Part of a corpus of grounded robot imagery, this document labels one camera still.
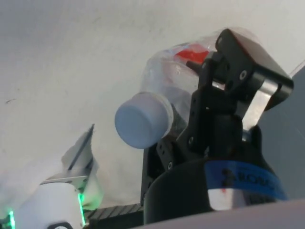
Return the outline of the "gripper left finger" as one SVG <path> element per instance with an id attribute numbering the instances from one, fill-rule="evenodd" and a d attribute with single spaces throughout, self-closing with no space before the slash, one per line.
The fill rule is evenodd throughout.
<path id="1" fill-rule="evenodd" d="M 227 59 L 212 52 L 202 64 L 186 65 L 199 78 L 188 125 L 179 136 L 164 137 L 145 149 L 141 187 L 145 208 L 208 207 L 205 164 L 227 158 L 238 145 L 237 101 L 212 85 L 213 80 L 226 80 Z"/>

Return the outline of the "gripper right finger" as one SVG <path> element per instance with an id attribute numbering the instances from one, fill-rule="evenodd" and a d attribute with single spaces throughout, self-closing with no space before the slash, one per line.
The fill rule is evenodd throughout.
<path id="1" fill-rule="evenodd" d="M 263 112 L 286 100 L 294 82 L 260 44 L 231 29 L 221 31 L 215 47 L 228 64 L 225 92 L 241 103 L 243 141 L 250 141 Z"/>

